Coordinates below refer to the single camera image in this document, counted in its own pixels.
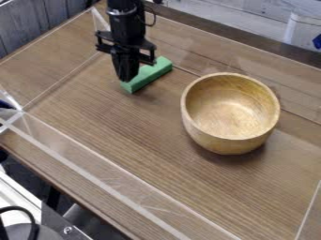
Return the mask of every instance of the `bowl rim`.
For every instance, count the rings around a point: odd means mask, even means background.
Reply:
[[[274,102],[274,105],[276,105],[276,113],[274,113],[274,116],[273,116],[273,119],[270,121],[270,124],[269,124],[269,127],[266,128],[266,130],[262,130],[261,132],[258,132],[257,134],[249,136],[249,137],[233,137],[233,138],[225,138],[222,136],[218,136],[218,135],[214,135],[206,131],[203,131],[201,129],[201,127],[195,124],[194,120],[191,119],[191,116],[190,116],[190,113],[189,113],[189,110],[187,110],[187,107],[186,107],[186,99],[187,99],[187,94],[191,90],[191,88],[202,81],[205,81],[209,77],[215,77],[215,76],[235,76],[235,77],[241,77],[241,78],[245,78],[247,79],[249,81],[257,83],[258,85],[261,85],[265,90],[267,91],[267,93],[270,94],[270,98]],[[217,138],[217,139],[221,139],[221,140],[233,140],[233,141],[245,141],[245,140],[251,140],[251,139],[255,139],[261,136],[265,136],[276,127],[277,125],[277,122],[280,120],[280,115],[281,115],[281,106],[280,106],[280,101],[277,99],[277,96],[276,94],[273,93],[271,89],[263,84],[261,83],[258,80],[255,80],[254,78],[243,75],[243,74],[239,74],[239,73],[230,73],[230,72],[218,72],[218,73],[211,73],[211,74],[207,74],[205,75],[203,77],[198,78],[197,80],[194,80],[189,86],[186,87],[185,91],[183,91],[183,94],[182,94],[182,97],[181,97],[181,110],[182,110],[182,114],[187,117],[189,121],[191,122],[193,126],[202,132],[205,133],[206,135]]]

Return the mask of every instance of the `screw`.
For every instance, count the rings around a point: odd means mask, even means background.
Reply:
[[[66,235],[70,235],[71,232],[72,232],[72,227],[67,227],[67,228],[64,229],[64,234],[66,234]]]

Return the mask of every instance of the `wooden bowl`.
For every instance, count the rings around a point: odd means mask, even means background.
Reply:
[[[207,150],[239,155],[271,135],[280,103],[269,87],[235,73],[215,73],[185,90],[181,109],[186,130]]]

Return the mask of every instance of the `green block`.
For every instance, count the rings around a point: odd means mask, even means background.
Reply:
[[[166,57],[159,56],[156,58],[156,64],[154,66],[142,66],[139,68],[139,73],[134,79],[130,82],[122,82],[120,85],[127,90],[127,92],[132,94],[171,70],[171,61]]]

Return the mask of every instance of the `wooden table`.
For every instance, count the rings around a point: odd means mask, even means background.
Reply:
[[[103,4],[98,9],[104,12]],[[51,134],[47,145],[71,157],[64,164],[11,130],[3,147],[131,238],[177,239],[179,232],[164,231],[99,187],[111,170],[98,155],[199,215],[199,225],[181,226],[187,233],[209,233],[202,222],[211,222],[242,239],[293,239],[321,179],[320,69],[166,19],[158,19],[148,37],[177,68],[132,96],[119,87],[111,57],[95,54],[90,12],[4,60],[0,81],[24,110],[92,152],[70,148],[68,138]],[[266,145],[239,157],[205,151],[181,123],[185,87],[218,71],[266,83],[285,110]],[[49,131],[40,127],[33,138],[44,142]],[[174,210],[150,210],[170,214],[163,219],[171,223]],[[179,218],[182,225],[193,222],[178,215],[173,226]],[[193,239],[233,239],[201,233]]]

